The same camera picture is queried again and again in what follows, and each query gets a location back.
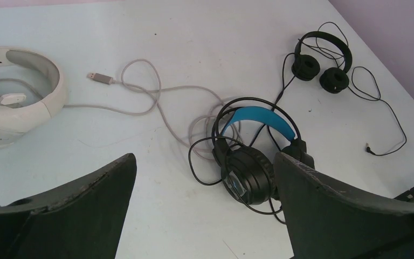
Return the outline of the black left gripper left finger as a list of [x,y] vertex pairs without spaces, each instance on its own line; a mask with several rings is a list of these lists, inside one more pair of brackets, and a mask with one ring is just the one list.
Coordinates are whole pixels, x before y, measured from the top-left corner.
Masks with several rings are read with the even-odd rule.
[[0,258],[114,258],[137,173],[125,154],[83,177],[0,206]]

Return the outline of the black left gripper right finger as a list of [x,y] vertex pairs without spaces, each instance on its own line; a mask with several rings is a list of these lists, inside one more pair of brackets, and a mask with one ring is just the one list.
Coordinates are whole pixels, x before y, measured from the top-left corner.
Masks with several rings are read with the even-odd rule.
[[414,258],[414,203],[356,188],[278,153],[294,258]]

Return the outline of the black headset with blue band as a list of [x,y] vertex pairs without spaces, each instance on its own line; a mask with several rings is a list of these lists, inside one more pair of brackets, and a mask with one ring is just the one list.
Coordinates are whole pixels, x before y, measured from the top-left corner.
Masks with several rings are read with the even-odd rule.
[[188,162],[192,164],[191,153],[195,146],[202,141],[210,140],[213,144],[214,161],[220,167],[220,178],[207,183],[194,175],[196,181],[204,186],[222,183],[236,201],[251,211],[277,217],[282,212],[281,208],[271,207],[270,212],[253,208],[254,205],[280,199],[273,164],[252,145],[245,145],[240,140],[224,134],[230,126],[241,121],[255,121],[273,128],[289,141],[288,146],[278,151],[311,168],[314,167],[314,158],[307,153],[307,144],[302,139],[295,121],[275,103],[257,97],[240,97],[225,104],[214,120],[210,136],[191,144]]

